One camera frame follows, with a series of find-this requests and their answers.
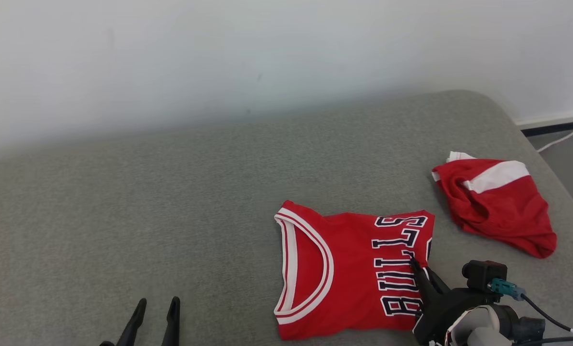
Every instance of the gray table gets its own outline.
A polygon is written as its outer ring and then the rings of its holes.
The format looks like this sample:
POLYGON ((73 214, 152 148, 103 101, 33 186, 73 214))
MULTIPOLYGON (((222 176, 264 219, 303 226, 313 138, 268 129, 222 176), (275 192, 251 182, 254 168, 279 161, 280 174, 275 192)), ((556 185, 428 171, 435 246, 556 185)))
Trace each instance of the gray table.
MULTIPOLYGON (((183 345, 287 344, 273 316, 282 290, 273 214, 285 199, 321 214, 428 210, 430 263, 450 286, 465 285, 467 261, 500 261, 573 326, 573 200, 498 105, 453 91, 0 162, 0 345, 117 340, 141 297, 137 345, 157 345, 172 296, 183 345), (450 150, 528 166, 550 203, 553 256, 458 230, 430 175, 450 150)), ((564 333, 549 325, 546 335, 564 333)), ((414 341, 377 330, 290 344, 414 341)))

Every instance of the baseboard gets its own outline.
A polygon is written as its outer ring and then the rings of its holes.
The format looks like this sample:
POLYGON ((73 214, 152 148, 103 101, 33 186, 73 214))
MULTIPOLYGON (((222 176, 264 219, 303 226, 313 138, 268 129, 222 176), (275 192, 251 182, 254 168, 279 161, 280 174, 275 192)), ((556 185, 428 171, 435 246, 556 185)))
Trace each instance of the baseboard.
POLYGON ((522 131, 527 129, 535 129, 539 127, 548 127, 548 126, 568 124, 568 123, 573 123, 573 111, 566 112, 563 114, 544 116, 540 118, 515 121, 515 125, 517 125, 517 127, 522 131))

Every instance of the red jersey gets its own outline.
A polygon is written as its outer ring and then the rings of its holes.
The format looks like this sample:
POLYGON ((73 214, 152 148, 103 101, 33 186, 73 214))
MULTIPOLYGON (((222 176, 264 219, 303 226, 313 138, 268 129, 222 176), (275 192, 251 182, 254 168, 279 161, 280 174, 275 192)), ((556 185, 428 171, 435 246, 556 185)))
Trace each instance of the red jersey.
POLYGON ((274 309, 282 339, 414 327, 421 296, 410 258, 427 267, 434 215, 321 216, 286 201, 275 219, 284 259, 274 309))

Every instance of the red and white garment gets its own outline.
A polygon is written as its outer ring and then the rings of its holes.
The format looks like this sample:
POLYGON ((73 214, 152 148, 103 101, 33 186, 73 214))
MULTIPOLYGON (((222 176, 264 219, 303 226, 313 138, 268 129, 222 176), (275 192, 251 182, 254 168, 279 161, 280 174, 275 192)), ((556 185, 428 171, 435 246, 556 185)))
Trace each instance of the red and white garment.
POLYGON ((321 216, 286 201, 275 219, 284 257, 274 309, 282 339, 414 327, 421 296, 410 258, 427 266, 432 214, 321 216))
POLYGON ((447 195, 453 220, 466 232, 517 247, 536 258, 556 248, 548 204, 526 165, 452 151, 432 176, 447 195))

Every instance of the cable connector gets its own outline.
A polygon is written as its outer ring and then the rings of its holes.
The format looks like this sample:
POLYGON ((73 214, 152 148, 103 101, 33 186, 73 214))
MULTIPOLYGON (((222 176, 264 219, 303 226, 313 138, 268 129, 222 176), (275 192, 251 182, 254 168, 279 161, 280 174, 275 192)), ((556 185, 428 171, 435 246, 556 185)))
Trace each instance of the cable connector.
POLYGON ((491 280, 491 283, 489 283, 488 288, 494 291, 495 293, 511 296, 515 300, 523 300, 522 294, 526 294, 525 289, 518 287, 518 285, 514 283, 510 283, 509 281, 504 281, 499 278, 491 280))

